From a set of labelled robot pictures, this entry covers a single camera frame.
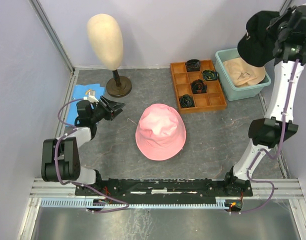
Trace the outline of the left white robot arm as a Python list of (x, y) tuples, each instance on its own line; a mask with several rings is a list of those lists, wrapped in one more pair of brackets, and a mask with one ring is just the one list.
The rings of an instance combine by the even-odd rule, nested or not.
[(82, 167), (79, 148), (94, 139), (98, 122), (114, 120), (122, 113), (125, 104), (103, 96), (99, 99), (85, 96), (71, 100), (66, 105), (74, 102), (77, 110), (74, 124), (63, 122), (72, 127), (71, 132), (43, 142), (41, 177), (45, 182), (86, 185), (92, 195), (99, 195), (104, 183), (97, 179), (99, 174), (96, 170)]

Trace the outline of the wooden compartment tray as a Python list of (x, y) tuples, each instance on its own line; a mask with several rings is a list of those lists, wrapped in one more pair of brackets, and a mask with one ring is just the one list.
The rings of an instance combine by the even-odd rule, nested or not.
[(211, 112), (227, 107), (218, 73), (210, 59), (170, 64), (180, 114)]

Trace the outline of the pink bucket hat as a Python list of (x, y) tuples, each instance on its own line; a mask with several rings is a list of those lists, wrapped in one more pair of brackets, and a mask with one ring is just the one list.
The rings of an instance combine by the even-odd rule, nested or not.
[(152, 161), (165, 161), (177, 155), (186, 138), (185, 124), (178, 111), (162, 103), (144, 110), (135, 132), (138, 149)]

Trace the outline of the black smiley bucket hat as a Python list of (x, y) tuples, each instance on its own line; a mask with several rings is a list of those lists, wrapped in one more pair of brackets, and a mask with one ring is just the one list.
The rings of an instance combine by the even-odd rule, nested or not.
[(271, 61), (277, 37), (267, 31), (270, 21), (279, 17), (278, 11), (262, 10), (254, 14), (246, 23), (246, 33), (237, 44), (240, 57), (249, 65), (263, 67)]

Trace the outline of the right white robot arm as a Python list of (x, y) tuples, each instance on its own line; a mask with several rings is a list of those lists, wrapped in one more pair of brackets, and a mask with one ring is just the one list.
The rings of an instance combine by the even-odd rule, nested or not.
[(264, 117), (250, 124), (250, 141), (244, 154), (225, 175), (222, 189), (229, 196), (251, 181), (253, 171), (272, 148), (278, 147), (279, 154), (283, 143), (298, 131), (293, 123), (293, 105), (306, 64), (306, 3), (284, 13), (260, 11), (245, 28), (237, 45), (238, 54), (254, 67), (274, 61), (274, 85)]

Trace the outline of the beige mannequin head stand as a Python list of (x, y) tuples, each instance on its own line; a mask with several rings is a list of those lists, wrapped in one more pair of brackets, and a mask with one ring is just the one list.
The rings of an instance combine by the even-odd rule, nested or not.
[(108, 14), (91, 17), (86, 25), (91, 47), (113, 77), (106, 84), (107, 93), (114, 98), (122, 98), (132, 90), (132, 82), (118, 73), (124, 56), (123, 36), (118, 22)]

